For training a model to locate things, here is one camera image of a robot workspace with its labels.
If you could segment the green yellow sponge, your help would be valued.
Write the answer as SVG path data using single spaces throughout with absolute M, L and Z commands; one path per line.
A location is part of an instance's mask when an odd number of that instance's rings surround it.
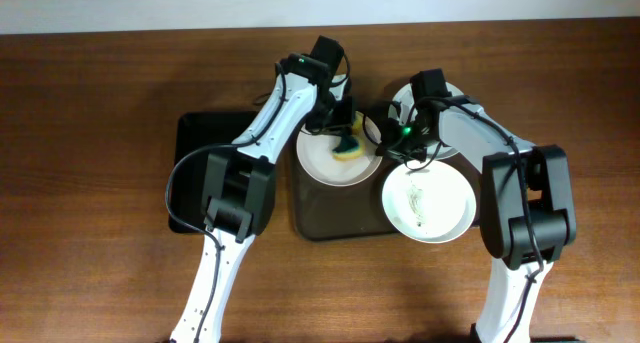
M 350 161 L 364 155 L 365 144 L 360 136 L 363 132 L 363 114 L 355 113 L 353 123 L 340 135 L 338 145 L 332 149 L 332 156 L 338 161 Z

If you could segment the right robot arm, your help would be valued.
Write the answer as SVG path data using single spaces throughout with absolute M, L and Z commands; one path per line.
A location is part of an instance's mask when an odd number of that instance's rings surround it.
M 517 137 L 440 69 L 396 93 L 381 133 L 378 154 L 399 164 L 381 204 L 399 232 L 444 243 L 479 225 L 491 273 L 471 341 L 530 341 L 541 285 L 577 233 L 564 150 Z

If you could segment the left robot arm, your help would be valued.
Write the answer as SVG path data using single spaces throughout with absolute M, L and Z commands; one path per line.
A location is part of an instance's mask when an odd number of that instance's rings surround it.
M 264 106 L 230 143 L 214 143 L 186 154 L 174 166 L 205 155 L 202 190 L 204 245 L 186 306 L 170 339 L 217 342 L 225 307 L 249 247 L 266 228 L 275 205 L 276 163 L 289 138 L 347 133 L 355 109 L 345 94 L 348 61 L 336 40 L 321 36 L 308 54 L 292 53 L 275 65 L 276 80 Z

